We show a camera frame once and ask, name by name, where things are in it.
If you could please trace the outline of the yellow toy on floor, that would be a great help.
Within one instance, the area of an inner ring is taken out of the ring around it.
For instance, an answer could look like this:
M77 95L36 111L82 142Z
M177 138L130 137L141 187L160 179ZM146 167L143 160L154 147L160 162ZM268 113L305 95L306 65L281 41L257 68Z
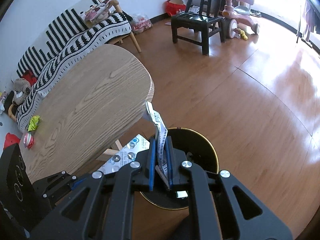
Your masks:
M248 36L246 35L245 31L240 28L235 28L235 37L238 39L248 40Z

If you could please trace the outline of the patterned cushion on sofa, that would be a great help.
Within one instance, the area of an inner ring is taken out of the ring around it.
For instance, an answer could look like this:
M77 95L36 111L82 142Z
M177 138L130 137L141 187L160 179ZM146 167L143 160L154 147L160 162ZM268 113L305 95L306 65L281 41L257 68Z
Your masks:
M87 25L98 24L110 16L111 0L103 0L98 5L91 5L88 11L81 12L80 16Z

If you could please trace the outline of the green snack wrapper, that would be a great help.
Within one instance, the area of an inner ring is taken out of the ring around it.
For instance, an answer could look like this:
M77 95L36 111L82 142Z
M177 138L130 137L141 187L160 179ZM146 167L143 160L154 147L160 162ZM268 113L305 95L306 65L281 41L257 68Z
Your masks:
M28 132L35 131L39 126L39 122L40 122L40 116L39 115L32 116L30 121L29 121Z

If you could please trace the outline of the plastic bag on floor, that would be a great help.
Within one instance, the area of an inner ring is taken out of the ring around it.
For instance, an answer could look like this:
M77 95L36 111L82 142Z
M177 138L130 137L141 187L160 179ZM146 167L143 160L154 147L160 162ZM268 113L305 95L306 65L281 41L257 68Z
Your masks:
M146 14L133 14L130 24L134 34L140 34L152 27L152 22Z

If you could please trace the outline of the red bag by wall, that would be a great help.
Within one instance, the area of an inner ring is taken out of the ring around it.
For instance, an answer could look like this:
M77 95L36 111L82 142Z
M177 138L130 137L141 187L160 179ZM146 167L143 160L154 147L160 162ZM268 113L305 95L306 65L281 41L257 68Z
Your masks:
M165 12L170 16L174 16L180 12L185 11L186 5L182 0L167 0L164 3Z

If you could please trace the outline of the red plastic stool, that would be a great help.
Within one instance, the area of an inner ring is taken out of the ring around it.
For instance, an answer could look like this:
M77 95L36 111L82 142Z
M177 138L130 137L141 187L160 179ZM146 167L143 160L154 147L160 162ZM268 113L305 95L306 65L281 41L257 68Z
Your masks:
M3 149L6 149L7 147L13 145L13 144L19 144L20 138L16 136L15 134L7 133L5 136L4 146Z

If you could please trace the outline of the black white striped sofa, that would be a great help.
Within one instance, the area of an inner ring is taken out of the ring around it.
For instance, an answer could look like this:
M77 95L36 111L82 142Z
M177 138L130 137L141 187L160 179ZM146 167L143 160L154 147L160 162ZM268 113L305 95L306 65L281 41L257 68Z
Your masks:
M100 1L80 0L63 11L18 61L18 77L29 70L37 79L16 112L16 124L21 132L47 94L81 59L110 40L132 33L132 18L125 12L112 13L100 23L87 25L81 13L92 5L100 5Z

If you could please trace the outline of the brown plush toy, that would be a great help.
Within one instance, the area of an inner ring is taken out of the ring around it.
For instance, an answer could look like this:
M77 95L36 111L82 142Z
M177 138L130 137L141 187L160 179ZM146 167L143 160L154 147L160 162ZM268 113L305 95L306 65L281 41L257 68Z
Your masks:
M30 94L31 85L28 80L18 78L14 81L14 97L12 103L16 106L21 105L25 98Z

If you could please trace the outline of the pink striped round toy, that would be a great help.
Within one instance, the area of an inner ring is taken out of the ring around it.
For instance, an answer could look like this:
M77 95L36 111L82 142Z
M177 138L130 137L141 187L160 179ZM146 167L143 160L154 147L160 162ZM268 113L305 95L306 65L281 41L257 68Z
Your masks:
M29 132L27 132L23 137L23 144L25 148L31 149L34 144L34 138L33 135Z

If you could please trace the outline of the black wooden chair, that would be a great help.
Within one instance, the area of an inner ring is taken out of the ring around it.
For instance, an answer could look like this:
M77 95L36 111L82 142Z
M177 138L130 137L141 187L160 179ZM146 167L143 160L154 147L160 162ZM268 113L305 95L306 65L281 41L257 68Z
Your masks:
M193 0L188 0L184 12L171 17L172 41L184 40L202 48L202 54L209 54L209 38L215 34L220 35L220 41L225 42L226 36L223 29L224 17L219 15L222 0L200 0L198 12L191 12ZM201 41L178 35L179 28L192 29L201 33Z

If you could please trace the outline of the white blue paper strip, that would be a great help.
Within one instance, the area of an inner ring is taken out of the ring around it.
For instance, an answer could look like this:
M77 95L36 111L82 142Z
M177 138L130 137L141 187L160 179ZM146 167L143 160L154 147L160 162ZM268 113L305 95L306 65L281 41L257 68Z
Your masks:
M167 157L164 154L164 146L168 134L168 130L161 118L161 115L153 109L151 102L145 102L146 114L144 117L153 123L156 128L155 140L151 143L151 168L157 171L162 179L168 179Z

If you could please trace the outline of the black gold trash bin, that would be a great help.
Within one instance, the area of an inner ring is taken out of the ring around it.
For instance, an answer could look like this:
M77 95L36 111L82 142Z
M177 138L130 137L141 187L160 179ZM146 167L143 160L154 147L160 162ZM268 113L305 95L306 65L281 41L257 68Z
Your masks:
M185 153L188 161L200 165L205 171L219 172L219 161L212 143L201 133L183 127L168 129L173 148ZM152 205L165 210L184 210L188 207L188 198L178 198L177 193L165 186L158 174L155 175L155 187L152 192L141 195Z

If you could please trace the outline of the pink kids tricycle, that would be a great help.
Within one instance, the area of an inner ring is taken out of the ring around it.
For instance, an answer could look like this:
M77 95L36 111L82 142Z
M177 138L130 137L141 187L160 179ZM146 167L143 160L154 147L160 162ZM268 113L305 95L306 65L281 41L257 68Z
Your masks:
M254 0L225 0L224 10L222 11L222 16L225 18L223 23L223 28L225 36L227 38L241 38L242 33L238 29L239 23L244 24L251 28L251 30L258 35L259 34L259 24L254 23L250 17L250 8L244 5L233 6L233 1L238 3L245 3L248 5L253 5Z

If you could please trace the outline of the red cushion on sofa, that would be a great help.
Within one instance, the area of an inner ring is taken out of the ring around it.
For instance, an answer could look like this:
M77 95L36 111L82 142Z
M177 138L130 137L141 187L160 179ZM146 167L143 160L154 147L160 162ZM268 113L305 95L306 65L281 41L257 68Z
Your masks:
M37 77L33 74L31 70L26 70L22 78L27 80L30 83L30 86L32 87L37 82Z

